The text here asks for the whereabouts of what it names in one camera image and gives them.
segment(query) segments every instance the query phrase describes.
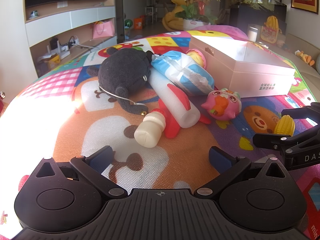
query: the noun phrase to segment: flower pot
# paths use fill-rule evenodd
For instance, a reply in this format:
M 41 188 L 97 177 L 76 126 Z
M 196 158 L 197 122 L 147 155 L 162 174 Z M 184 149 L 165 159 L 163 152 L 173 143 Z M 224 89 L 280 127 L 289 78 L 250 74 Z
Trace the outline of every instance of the flower pot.
M 183 19 L 183 30 L 189 31 L 199 26 L 210 25 L 210 23 L 198 22 L 193 20 Z

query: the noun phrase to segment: pink gift bag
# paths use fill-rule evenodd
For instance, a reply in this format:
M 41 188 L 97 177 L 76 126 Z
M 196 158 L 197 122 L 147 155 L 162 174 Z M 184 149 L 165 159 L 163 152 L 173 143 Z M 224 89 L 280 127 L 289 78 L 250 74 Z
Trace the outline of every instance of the pink gift bag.
M 104 38 L 115 36 L 115 27 L 112 21 L 95 22 L 93 25 L 93 38 Z

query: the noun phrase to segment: floor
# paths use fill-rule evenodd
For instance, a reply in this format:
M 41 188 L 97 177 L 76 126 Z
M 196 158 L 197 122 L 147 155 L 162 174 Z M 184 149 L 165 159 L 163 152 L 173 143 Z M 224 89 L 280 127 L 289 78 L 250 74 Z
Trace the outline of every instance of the floor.
M 146 25 L 141 30 L 135 30 L 132 28 L 130 30 L 129 38 L 134 39 L 136 36 L 139 35 L 138 38 L 140 39 L 140 38 L 144 38 L 144 37 L 148 37 L 148 36 L 152 36 L 152 35 L 157 35 L 160 33 L 166 33 L 166 32 L 168 32 L 168 31 L 163 27 L 161 20 L 158 20 L 154 24 Z

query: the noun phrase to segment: colorful foam mat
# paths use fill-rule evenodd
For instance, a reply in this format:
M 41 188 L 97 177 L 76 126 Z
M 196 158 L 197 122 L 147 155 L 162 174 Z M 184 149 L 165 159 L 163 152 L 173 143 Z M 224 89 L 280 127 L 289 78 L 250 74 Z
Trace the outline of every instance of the colorful foam mat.
M 212 31 L 171 32 L 114 47 L 151 50 L 156 54 L 170 50 L 185 53 L 191 35 L 232 39 L 225 33 Z M 315 101 L 296 71 L 288 95 L 243 98 L 242 112 L 236 119 L 213 120 L 210 125 L 197 123 L 181 129 L 174 139 L 163 135 L 156 147 L 144 148 L 133 137 L 143 117 L 122 110 L 116 100 L 98 90 L 97 78 L 86 73 L 89 66 L 99 66 L 106 57 L 107 51 L 102 49 L 57 67 L 22 91 L 0 118 L 0 240 L 10 239 L 21 230 L 13 203 L 24 181 L 44 156 L 67 162 L 74 156 L 89 156 L 110 145 L 114 161 L 103 175 L 128 192 L 132 188 L 191 188 L 193 191 L 219 175 L 208 160 L 211 146 L 218 146 L 232 156 L 247 156 L 254 162 L 272 156 L 280 158 L 276 151 L 256 148 L 252 136 L 272 133 L 283 109 Z M 281 59 L 293 66 L 287 59 Z M 159 97 L 148 84 L 130 99 L 145 103 L 150 111 L 158 107 Z M 205 99 L 205 96 L 190 98 L 207 114 L 200 107 Z M 295 134 L 315 125 L 310 120 L 296 120 L 295 124 Z M 291 175 L 308 201 L 302 230 L 316 239 L 317 229 L 320 233 L 320 168 L 312 166 L 292 171 Z

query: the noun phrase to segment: pink box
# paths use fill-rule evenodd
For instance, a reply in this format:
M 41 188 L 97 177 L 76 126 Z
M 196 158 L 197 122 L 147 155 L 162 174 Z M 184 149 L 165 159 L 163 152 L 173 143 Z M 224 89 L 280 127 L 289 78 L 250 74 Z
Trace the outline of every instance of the pink box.
M 294 68 L 248 41 L 192 36 L 189 49 L 203 53 L 219 90 L 242 98 L 286 95 L 294 79 Z

